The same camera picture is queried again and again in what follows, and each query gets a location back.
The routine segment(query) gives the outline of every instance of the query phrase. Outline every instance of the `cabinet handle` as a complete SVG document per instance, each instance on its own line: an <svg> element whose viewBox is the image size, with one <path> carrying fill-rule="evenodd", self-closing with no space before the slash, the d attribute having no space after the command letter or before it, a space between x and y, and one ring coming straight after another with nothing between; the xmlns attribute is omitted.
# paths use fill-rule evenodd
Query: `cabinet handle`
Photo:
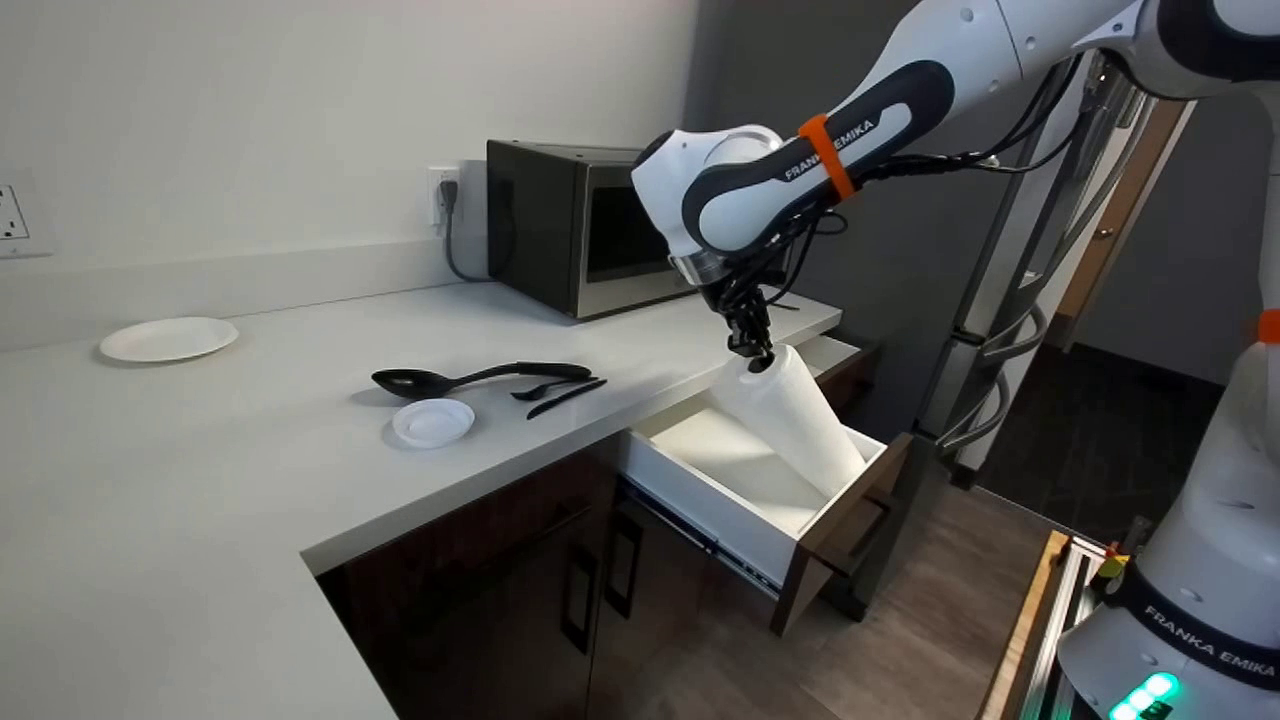
<svg viewBox="0 0 1280 720"><path fill-rule="evenodd" d="M869 550L880 536L883 520L898 513L891 495L883 495L883 491L869 491L864 506L875 510L875 520L864 533L864 540L858 543L858 551L848 551L848 560L808 550L814 560L819 560L830 574L838 574L845 580L858 577L861 550Z"/></svg>
<svg viewBox="0 0 1280 720"><path fill-rule="evenodd" d="M615 588L621 550L629 550L624 588ZM645 550L645 530L631 516L611 516L609 556L604 556L604 599L621 617L631 617L631 609L636 609L639 550Z"/></svg>
<svg viewBox="0 0 1280 720"><path fill-rule="evenodd" d="M591 624L595 624L595 556L586 543L574 543L566 556L566 588L560 588L560 633L586 655L591 655Z"/></svg>

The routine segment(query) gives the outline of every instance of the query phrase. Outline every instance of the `wooden floor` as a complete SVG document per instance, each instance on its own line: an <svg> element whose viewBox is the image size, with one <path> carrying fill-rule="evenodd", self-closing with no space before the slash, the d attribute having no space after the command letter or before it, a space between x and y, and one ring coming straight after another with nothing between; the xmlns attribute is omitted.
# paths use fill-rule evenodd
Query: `wooden floor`
<svg viewBox="0 0 1280 720"><path fill-rule="evenodd" d="M675 679L629 715L725 720L969 720L981 712L1020 611L1049 520L986 488L919 491L871 611L848 624L825 604L787 641L762 633L769 609L727 604L712 646L673 655Z"/></svg>
<svg viewBox="0 0 1280 720"><path fill-rule="evenodd" d="M1161 520L1182 491L1217 385L1091 349L1040 354L981 485L1097 540Z"/></svg>

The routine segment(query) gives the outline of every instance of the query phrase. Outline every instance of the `kitchen counter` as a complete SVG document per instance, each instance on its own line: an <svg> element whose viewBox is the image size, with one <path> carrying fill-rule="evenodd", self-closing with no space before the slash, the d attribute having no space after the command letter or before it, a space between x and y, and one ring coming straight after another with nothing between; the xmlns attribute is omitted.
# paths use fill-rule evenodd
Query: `kitchen counter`
<svg viewBox="0 0 1280 720"><path fill-rule="evenodd" d="M841 314L787 295L779 344ZM316 574L704 393L727 362L697 295L570 324L504 290L244 316L222 355L111 367L0 355L0 715L393 715ZM509 387L474 435L387 442L367 371L581 362L609 385L541 420Z"/></svg>

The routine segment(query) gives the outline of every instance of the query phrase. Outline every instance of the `white plate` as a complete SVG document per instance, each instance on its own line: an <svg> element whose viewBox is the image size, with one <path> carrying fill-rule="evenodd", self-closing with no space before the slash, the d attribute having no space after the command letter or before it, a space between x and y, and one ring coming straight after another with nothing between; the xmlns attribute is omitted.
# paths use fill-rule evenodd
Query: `white plate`
<svg viewBox="0 0 1280 720"><path fill-rule="evenodd" d="M175 365L234 349L240 328L213 316L173 316L111 332L100 354L117 365Z"/></svg>
<svg viewBox="0 0 1280 720"><path fill-rule="evenodd" d="M410 449L441 449L475 423L475 408L465 399L419 399L393 416L397 442Z"/></svg>

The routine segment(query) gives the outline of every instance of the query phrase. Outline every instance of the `microwave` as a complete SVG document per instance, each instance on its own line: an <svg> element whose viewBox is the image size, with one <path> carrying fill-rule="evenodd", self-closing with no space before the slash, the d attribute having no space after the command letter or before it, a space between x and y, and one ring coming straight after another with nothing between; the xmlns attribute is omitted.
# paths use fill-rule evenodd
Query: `microwave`
<svg viewBox="0 0 1280 720"><path fill-rule="evenodd" d="M578 322L691 293L639 209L636 157L489 142L489 276Z"/></svg>

